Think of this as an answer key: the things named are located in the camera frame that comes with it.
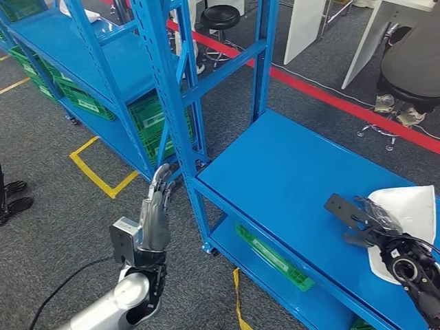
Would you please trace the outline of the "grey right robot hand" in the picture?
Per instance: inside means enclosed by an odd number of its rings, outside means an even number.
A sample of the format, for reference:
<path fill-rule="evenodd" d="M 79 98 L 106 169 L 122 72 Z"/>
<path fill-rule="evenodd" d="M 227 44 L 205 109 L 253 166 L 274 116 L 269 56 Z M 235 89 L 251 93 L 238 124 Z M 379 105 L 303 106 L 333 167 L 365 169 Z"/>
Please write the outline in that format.
<path fill-rule="evenodd" d="M 352 231 L 343 234 L 345 242 L 362 248 L 381 248 L 388 238 L 403 233 L 398 220 L 382 206 L 367 197 L 355 196 L 354 200 L 362 208 L 336 193 L 325 204 L 326 210 Z"/>

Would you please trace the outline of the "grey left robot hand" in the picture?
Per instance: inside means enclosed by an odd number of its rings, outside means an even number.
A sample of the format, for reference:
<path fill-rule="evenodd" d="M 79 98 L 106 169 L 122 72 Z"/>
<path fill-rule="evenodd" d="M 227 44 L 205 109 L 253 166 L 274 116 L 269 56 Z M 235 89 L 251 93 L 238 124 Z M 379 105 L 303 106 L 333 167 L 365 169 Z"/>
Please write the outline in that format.
<path fill-rule="evenodd" d="M 140 216 L 142 226 L 140 250 L 163 252 L 171 242 L 167 209 L 175 182 L 167 180 L 171 174 L 169 164 L 159 166 L 154 173 L 147 197 L 143 200 Z"/>

